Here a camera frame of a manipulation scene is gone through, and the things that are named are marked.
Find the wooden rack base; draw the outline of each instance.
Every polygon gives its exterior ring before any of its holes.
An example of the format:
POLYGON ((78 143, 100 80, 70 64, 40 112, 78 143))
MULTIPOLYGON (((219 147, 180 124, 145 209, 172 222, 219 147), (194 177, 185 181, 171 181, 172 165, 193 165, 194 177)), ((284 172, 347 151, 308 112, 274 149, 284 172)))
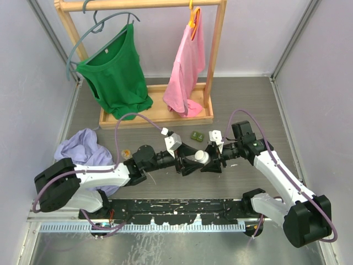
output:
MULTIPOLYGON (((196 84, 190 99, 199 103, 203 109, 202 112, 196 117, 192 118, 181 118, 178 113, 170 112, 167 109, 167 105, 163 102, 163 94, 167 87, 166 84, 147 86, 148 95, 153 100, 153 105, 150 109, 140 112, 142 115, 148 117, 159 126, 179 126, 179 125, 200 125, 200 124, 211 124, 213 122, 213 110, 211 98, 208 100, 208 106, 204 106, 204 92, 206 83, 196 84)), ((102 129, 114 129, 117 120, 113 115, 108 114, 103 109, 100 110, 99 126, 102 129)), ((151 127, 152 125, 142 119, 136 117, 134 120, 124 120, 120 123, 119 129, 129 128, 145 128, 151 127)))

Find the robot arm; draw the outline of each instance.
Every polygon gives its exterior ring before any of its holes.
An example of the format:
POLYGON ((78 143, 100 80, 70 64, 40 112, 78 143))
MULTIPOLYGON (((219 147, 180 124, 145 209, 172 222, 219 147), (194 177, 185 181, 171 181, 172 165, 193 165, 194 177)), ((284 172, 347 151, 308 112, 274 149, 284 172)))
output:
POLYGON ((243 194, 242 208, 245 213, 254 216, 263 214, 272 219, 278 226, 283 227, 288 240, 296 247, 330 235, 329 224, 301 193, 305 192, 310 196, 331 219, 330 201, 324 195, 317 197, 300 183, 269 145, 277 160, 277 164, 274 164, 264 140, 256 139, 248 121, 233 124, 232 129, 235 141, 230 144, 224 144, 220 131, 211 131, 210 142, 205 151, 184 144, 179 135, 169 132, 165 138, 166 151, 156 154, 151 146, 143 145, 131 159, 119 163, 117 168, 109 173, 99 171, 112 169, 113 166, 80 166, 74 165, 70 158, 64 158, 35 178, 37 192, 49 180, 63 172, 72 170, 86 172, 93 169, 96 173, 77 173, 57 180, 41 197, 39 201, 41 211, 55 211, 66 206, 98 213, 109 208, 109 201, 104 192, 100 190, 90 192, 87 188, 137 185, 147 179, 146 172, 173 166, 183 176, 197 169, 201 172, 222 173, 222 167, 227 166, 226 161, 242 157, 271 182, 284 202, 273 199, 262 189, 252 190, 243 194), (278 164, 301 188, 300 192, 280 171, 278 164))

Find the clothes rack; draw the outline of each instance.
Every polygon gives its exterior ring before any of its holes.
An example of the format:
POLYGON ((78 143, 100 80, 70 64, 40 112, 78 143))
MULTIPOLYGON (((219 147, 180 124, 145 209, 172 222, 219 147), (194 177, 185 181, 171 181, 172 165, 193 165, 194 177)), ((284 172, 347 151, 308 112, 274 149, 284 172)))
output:
MULTIPOLYGON (((70 12, 81 12, 83 9, 83 3, 83 1, 65 2, 64 0, 54 0, 54 5, 58 16, 60 17, 60 20, 74 46, 81 37, 79 36, 75 24, 70 16, 70 12)), ((137 8, 188 7, 189 3, 189 0, 102 0, 88 2, 86 5, 86 10, 96 11, 137 8)), ((154 103, 150 109, 144 110, 141 114, 147 116, 160 126, 199 125, 211 124, 213 122, 213 110, 210 93, 213 74, 216 67, 217 53, 220 45, 227 0, 193 0, 192 3, 194 6, 217 6, 206 83, 197 83, 190 97, 193 101, 201 104, 203 106, 203 110, 196 117, 181 118, 178 113, 169 112, 167 105, 163 102, 162 98, 167 84, 147 86, 148 95, 153 99, 154 103)), ((82 43, 77 47, 76 52, 80 60, 85 60, 89 57, 82 43)), ((108 114, 101 109, 99 125, 102 129, 114 129, 116 122, 116 119, 111 114, 108 114)), ((140 117, 136 117, 134 120, 123 121, 119 128, 145 128, 149 126, 150 123, 140 117)))

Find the gray hanger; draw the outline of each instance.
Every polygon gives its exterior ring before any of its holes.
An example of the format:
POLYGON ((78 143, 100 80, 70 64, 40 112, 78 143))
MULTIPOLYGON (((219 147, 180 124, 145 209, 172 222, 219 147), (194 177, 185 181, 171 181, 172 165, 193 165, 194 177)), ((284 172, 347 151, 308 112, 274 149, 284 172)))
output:
MULTIPOLYGON (((83 41, 84 38, 86 38, 86 36, 93 32, 95 28, 97 28, 98 26, 102 25, 105 21, 107 21, 108 19, 111 19, 112 17, 115 17, 117 15, 123 15, 123 14, 128 14, 127 16, 127 23, 129 23, 130 21, 130 15, 133 15, 137 21, 140 21, 140 19, 135 16, 133 13, 131 12, 119 12, 119 13, 115 13, 113 15, 110 15, 104 19, 102 19, 100 22, 96 23, 96 25, 94 25, 93 27, 91 27, 89 30, 87 30, 87 32, 85 34, 82 35, 82 37, 77 41, 77 43, 75 44, 75 46, 73 47, 73 49, 70 52, 70 55, 68 56, 68 59, 66 61, 66 77, 68 80, 70 80, 70 64, 73 63, 75 65, 78 65, 79 63, 77 62, 73 62, 71 61, 71 58, 74 54, 74 52, 76 51, 77 47, 81 44, 81 42, 83 41)), ((112 42, 114 42, 117 38, 119 38, 122 34, 124 34, 127 30, 125 29, 124 31, 122 31, 120 34, 118 34, 116 37, 114 37, 112 40, 110 40, 106 45, 104 45, 99 51, 97 51, 94 55, 92 55, 85 63, 89 63, 92 59, 94 59, 99 53, 101 53, 102 51, 104 51, 112 42)))
MULTIPOLYGON (((83 3, 83 6, 82 6, 82 12, 83 14, 86 14, 86 5, 89 1, 93 1, 93 0, 85 0, 84 3, 83 3)), ((94 20, 94 23, 97 25, 97 20, 96 20, 96 15, 98 13, 98 10, 94 11, 94 14, 93 14, 93 20, 94 20)), ((97 30, 92 30, 92 33, 96 34, 96 33, 99 33, 103 30, 104 28, 104 22, 101 24, 101 27, 97 30)))

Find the table surface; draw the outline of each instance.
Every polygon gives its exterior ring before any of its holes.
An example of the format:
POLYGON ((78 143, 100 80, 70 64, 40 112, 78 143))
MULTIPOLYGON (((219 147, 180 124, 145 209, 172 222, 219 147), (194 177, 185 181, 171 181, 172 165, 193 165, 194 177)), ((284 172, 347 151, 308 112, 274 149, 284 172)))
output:
MULTIPOLYGON (((168 83, 167 79, 148 79, 148 84, 168 83)), ((233 110, 244 108, 250 111, 264 128, 269 142, 274 146, 285 165, 297 175, 292 153, 287 142, 280 112, 277 106, 271 83, 265 77, 215 78, 211 91, 214 111, 214 122, 210 125, 169 127, 181 136, 188 145, 204 150, 208 141, 208 131, 225 131, 228 119, 233 110), (206 139, 197 142, 190 138, 192 131, 204 133, 206 139)), ((83 83, 77 105, 69 128, 70 138, 84 128, 94 129, 98 126, 100 106, 95 101, 86 82, 83 83)), ((233 122, 249 120, 245 114, 236 114, 233 122)), ((259 130, 251 121, 258 138, 259 130)), ((98 143, 105 146, 116 159, 114 130, 96 131, 98 143)), ((119 148, 131 152, 144 144, 151 145, 155 152, 165 150, 163 135, 155 128, 119 130, 119 148)), ((271 183, 250 163, 242 158, 228 161, 228 167, 218 173, 194 173, 183 177, 175 168, 166 168, 151 172, 147 180, 132 187, 122 187, 111 198, 241 198, 244 192, 262 188, 270 195, 278 195, 271 183)))

